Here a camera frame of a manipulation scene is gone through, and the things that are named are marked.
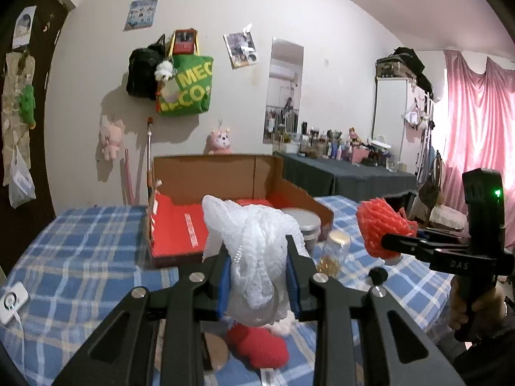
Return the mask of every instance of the bed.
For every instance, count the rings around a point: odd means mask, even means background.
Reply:
[[[349,287],[368,289],[367,273],[382,260],[370,257],[363,247],[355,218],[357,204],[341,196],[318,201],[335,212],[334,226],[352,239],[340,281]],[[142,206],[68,210],[39,234],[13,268],[8,286],[21,281],[31,298],[20,310],[29,384],[51,385],[89,334],[133,287],[146,286],[153,291],[178,280],[176,268],[151,267],[143,237],[144,217]],[[387,269],[385,286],[417,324],[435,341],[446,334],[442,313],[451,276],[430,271],[409,256]],[[226,327],[227,321],[222,321],[206,329],[223,334]],[[22,331],[16,321],[0,326],[0,341],[21,371]],[[286,342],[290,359],[287,366],[276,371],[280,384],[311,386],[314,324],[297,324]],[[154,384],[158,384],[158,378],[154,377]],[[244,362],[232,355],[222,370],[205,375],[204,382],[224,386],[261,384],[257,372],[248,371]]]

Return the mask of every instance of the poster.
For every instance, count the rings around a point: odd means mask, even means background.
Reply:
[[[231,33],[224,35],[223,38],[226,41],[233,68],[248,67],[258,62],[258,53],[250,32]]]
[[[16,19],[14,35],[12,36],[13,49],[29,44],[30,33],[32,31],[32,25],[34,23],[35,8],[35,5],[32,5],[31,7],[25,7]]]
[[[149,28],[154,23],[158,0],[136,0],[130,3],[124,30]]]

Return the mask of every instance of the red box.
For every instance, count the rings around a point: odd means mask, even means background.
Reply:
[[[326,237],[333,224],[333,212],[284,180],[282,171],[282,158],[271,155],[154,158],[153,181],[160,180],[162,185],[157,191],[154,187],[147,213],[146,234],[153,264],[169,267],[201,262],[208,236],[201,203],[207,194],[242,205],[310,210],[320,216],[322,237]]]

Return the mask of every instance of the red knitted object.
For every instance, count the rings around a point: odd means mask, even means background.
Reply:
[[[286,342],[266,328],[235,324],[227,332],[227,339],[236,347],[238,354],[247,357],[256,369],[279,369],[288,362]]]
[[[365,249],[375,258],[387,260],[400,255],[400,253],[385,250],[381,246],[383,235],[417,236],[418,225],[406,219],[404,208],[401,208],[397,214],[383,198],[361,202],[357,208],[356,217],[365,241]]]

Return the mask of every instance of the green plush toy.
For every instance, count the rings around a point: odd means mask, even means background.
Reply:
[[[35,128],[34,109],[34,87],[27,84],[20,95],[20,114],[23,121],[29,125],[30,129]]]

